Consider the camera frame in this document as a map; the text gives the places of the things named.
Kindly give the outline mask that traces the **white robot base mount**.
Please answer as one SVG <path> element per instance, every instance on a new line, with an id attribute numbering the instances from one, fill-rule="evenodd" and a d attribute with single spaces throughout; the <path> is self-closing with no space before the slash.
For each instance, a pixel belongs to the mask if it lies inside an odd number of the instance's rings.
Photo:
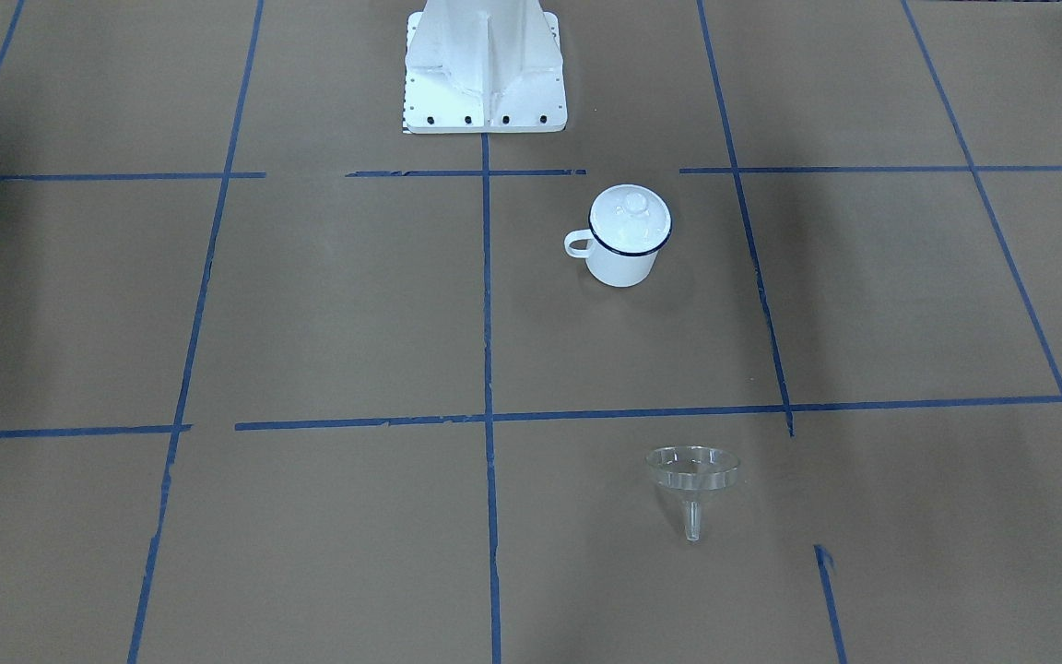
<path id="1" fill-rule="evenodd" d="M 561 25 L 539 1 L 427 1 L 407 17 L 405 132 L 560 132 L 568 117 Z"/>

